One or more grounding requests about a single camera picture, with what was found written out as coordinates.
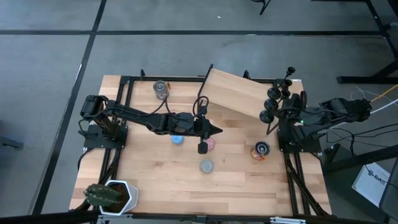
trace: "pink object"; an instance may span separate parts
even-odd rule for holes
[[[212,138],[206,139],[206,143],[207,143],[207,150],[209,151],[214,149],[214,146],[216,145],[216,141],[214,141],[214,139]]]

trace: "wooden plank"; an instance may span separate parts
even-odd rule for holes
[[[294,82],[289,88],[292,93],[303,90],[301,82]],[[267,90],[271,84],[261,84],[217,69],[211,69],[202,96],[210,102],[228,109],[258,118],[265,110],[264,102],[269,98]]]
[[[134,82],[131,107],[151,112],[160,105],[153,83]],[[118,85],[119,77],[104,76],[99,92],[115,98]],[[176,113],[191,112],[200,85],[170,82],[170,109]],[[294,82],[294,86],[297,93],[302,90],[301,82]],[[206,117],[224,132],[213,136],[216,146],[205,155],[197,153],[198,138],[184,138],[183,144],[174,145],[170,136],[158,136],[144,126],[127,123],[128,139],[121,154],[118,179],[139,189],[138,206],[129,212],[291,215],[284,160],[275,133],[266,136],[266,124],[257,117],[217,105],[211,98],[210,101]],[[167,111],[163,106],[159,112]],[[258,141],[266,141],[271,146],[269,157],[261,162],[249,153]],[[84,189],[98,181],[103,154],[102,149],[94,149],[83,158],[70,208],[79,206],[84,199]],[[204,159],[214,162],[215,168],[210,174],[200,171],[200,162]],[[309,190],[330,212],[319,161],[312,155],[302,154],[302,164]]]

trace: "white hexagonal pot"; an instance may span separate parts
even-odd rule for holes
[[[119,213],[105,212],[103,207],[99,206],[99,209],[101,210],[101,213],[103,215],[122,215],[124,212],[134,208],[137,205],[138,189],[124,180],[108,180],[105,186],[109,187],[110,185],[115,183],[123,184],[124,186],[126,186],[127,191],[129,192],[129,200],[127,201],[127,203]]]

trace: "gray concrete floor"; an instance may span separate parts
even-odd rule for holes
[[[100,0],[3,0],[0,29],[91,29]],[[385,22],[395,15],[385,0],[374,1]],[[272,1],[263,16],[260,4],[249,0],[108,0],[100,30],[376,30],[363,3]],[[25,215],[37,190],[45,161],[70,94],[88,36],[0,36],[0,134],[25,142],[23,150],[1,147],[0,216]],[[204,75],[209,64],[252,77],[282,78],[288,66],[303,80],[308,104],[334,97],[349,99],[354,85],[339,85],[340,75],[372,75],[392,61],[378,37],[281,37],[236,35],[97,36],[81,84],[44,212],[68,209],[76,179],[83,137],[77,131],[78,112],[86,95],[96,94],[103,75]],[[390,85],[358,85],[382,93]],[[398,90],[387,95],[398,97]],[[361,98],[360,93],[353,98]],[[388,103],[380,99],[378,108]],[[396,123],[392,105],[364,123],[345,124],[356,132]],[[397,144],[394,134],[365,139],[373,144]],[[346,147],[349,142],[342,142]],[[322,147],[329,144],[322,140]],[[356,144],[358,154],[377,147]],[[392,169],[393,161],[380,165]],[[329,188],[333,213],[339,217],[378,220]]]

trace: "blue object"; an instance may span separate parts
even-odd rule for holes
[[[181,144],[183,140],[184,140],[183,136],[172,136],[172,142],[174,144]]]

